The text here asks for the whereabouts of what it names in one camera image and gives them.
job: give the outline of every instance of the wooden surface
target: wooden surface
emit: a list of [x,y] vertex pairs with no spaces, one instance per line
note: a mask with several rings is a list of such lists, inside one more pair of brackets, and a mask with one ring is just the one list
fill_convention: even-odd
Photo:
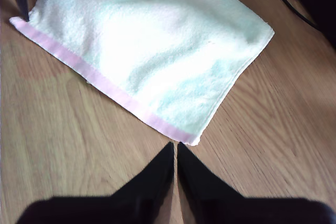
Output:
[[[276,34],[192,151],[245,196],[336,209],[336,53],[281,0],[240,1]],[[15,15],[1,0],[2,223],[52,195],[112,194],[169,141],[23,37]],[[172,192],[170,223],[191,223],[176,178]]]

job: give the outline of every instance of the black cable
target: black cable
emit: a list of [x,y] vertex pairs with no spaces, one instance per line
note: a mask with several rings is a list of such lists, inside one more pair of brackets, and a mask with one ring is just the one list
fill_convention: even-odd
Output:
[[285,5],[287,5],[287,7],[293,12],[295,13],[299,18],[301,18],[304,22],[306,22],[308,25],[310,25],[311,27],[315,28],[318,31],[321,31],[320,28],[314,24],[313,22],[311,22],[309,19],[307,19],[306,17],[304,17],[301,13],[299,13],[287,0],[282,0],[284,2]]

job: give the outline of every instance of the pink towel border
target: pink towel border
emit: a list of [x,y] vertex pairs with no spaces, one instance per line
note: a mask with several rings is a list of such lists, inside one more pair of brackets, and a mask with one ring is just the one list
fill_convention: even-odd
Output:
[[81,57],[72,53],[59,42],[38,31],[19,17],[13,17],[9,21],[24,36],[41,46],[43,49],[55,56],[58,60],[67,66],[71,67],[74,71],[78,72],[94,87],[130,111],[145,124],[173,140],[189,145],[198,144],[199,138],[196,135],[186,133],[153,114],[148,108],[145,108],[138,101],[136,101],[126,92],[113,84],[109,79],[103,76],[92,65],[88,64]]

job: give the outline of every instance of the wooden floor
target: wooden floor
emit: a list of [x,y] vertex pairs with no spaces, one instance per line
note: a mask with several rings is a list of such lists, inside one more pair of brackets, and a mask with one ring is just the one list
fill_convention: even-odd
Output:
[[[336,209],[336,53],[281,0],[240,1],[276,34],[191,150],[245,196]],[[23,37],[16,15],[1,0],[2,223],[52,195],[110,195],[169,141]],[[191,223],[176,178],[171,198],[159,222]]]

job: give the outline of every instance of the towel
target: towel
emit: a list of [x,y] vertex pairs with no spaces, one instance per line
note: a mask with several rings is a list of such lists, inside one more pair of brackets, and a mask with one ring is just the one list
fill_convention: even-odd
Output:
[[162,134],[199,142],[274,32],[238,0],[37,0],[27,38]]

